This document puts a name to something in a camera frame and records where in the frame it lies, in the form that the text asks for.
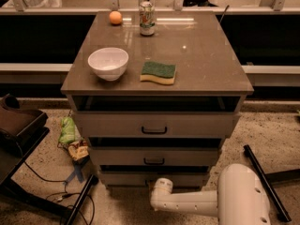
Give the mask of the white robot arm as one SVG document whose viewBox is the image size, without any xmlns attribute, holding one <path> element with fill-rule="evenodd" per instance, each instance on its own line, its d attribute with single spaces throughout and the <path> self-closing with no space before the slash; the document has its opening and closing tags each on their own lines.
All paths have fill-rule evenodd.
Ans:
<svg viewBox="0 0 300 225">
<path fill-rule="evenodd" d="M 271 225 L 270 202 L 258 175 L 231 164 L 219 175 L 216 190 L 173 193 L 173 182 L 159 178 L 150 204 L 157 211 L 214 217 L 218 225 Z"/>
</svg>

